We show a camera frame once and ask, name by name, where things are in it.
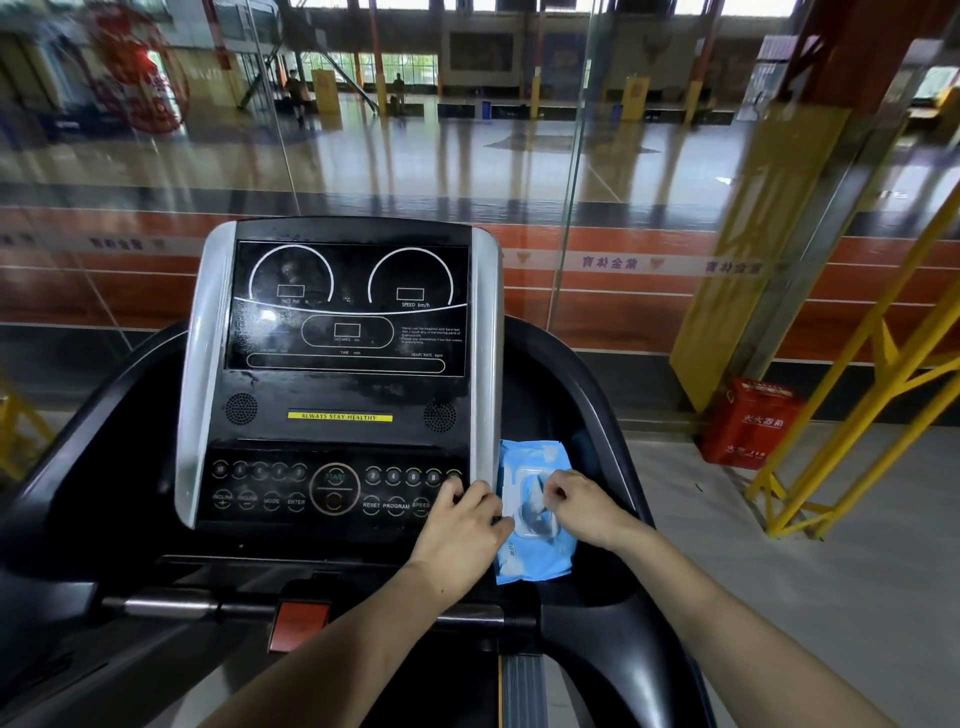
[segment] treadmill belt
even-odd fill
[[[498,661],[476,640],[427,635],[374,703],[363,728],[497,728]]]

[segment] yellow metal frame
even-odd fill
[[[830,367],[797,421],[787,432],[783,442],[771,453],[766,465],[756,474],[754,482],[747,489],[746,498],[750,501],[756,499],[761,492],[763,493],[767,536],[778,538],[793,531],[809,529],[811,535],[823,538],[837,520],[853,508],[949,404],[960,397],[960,374],[956,374],[907,427],[897,442],[880,455],[833,505],[828,506],[810,500],[890,400],[938,376],[960,372],[960,352],[932,355],[934,348],[947,335],[950,327],[960,320],[960,276],[902,348],[897,346],[883,319],[887,308],[897,299],[903,286],[946,232],[958,209],[960,209],[960,182],[956,184],[917,239],[906,260],[900,266],[893,284],[860,322],[860,326]],[[876,364],[876,381],[873,387],[860,400],[847,420],[837,428],[827,443],[810,460],[793,486],[789,490],[785,489],[777,480],[776,468],[796,445],[804,428],[827,398],[827,394],[868,340],[871,343]],[[927,371],[918,374],[919,370]],[[782,502],[782,507],[777,513],[774,512],[774,499]],[[804,514],[798,517],[801,511],[813,515]]]
[[[41,447],[20,430],[24,418],[43,439]],[[53,442],[54,432],[36,410],[14,390],[7,381],[0,379],[0,468],[16,481],[27,474],[32,464],[46,447]]]

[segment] yellow label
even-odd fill
[[[373,415],[367,412],[287,412],[288,420],[340,420],[352,423],[391,423],[393,415]]]

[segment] glass panel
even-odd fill
[[[76,407],[184,319],[216,225],[296,212],[278,27],[265,6],[137,0],[0,33],[0,369],[28,399]]]

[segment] red fire extinguisher box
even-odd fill
[[[734,379],[713,413],[700,453],[709,463],[758,470],[803,406],[789,387]]]

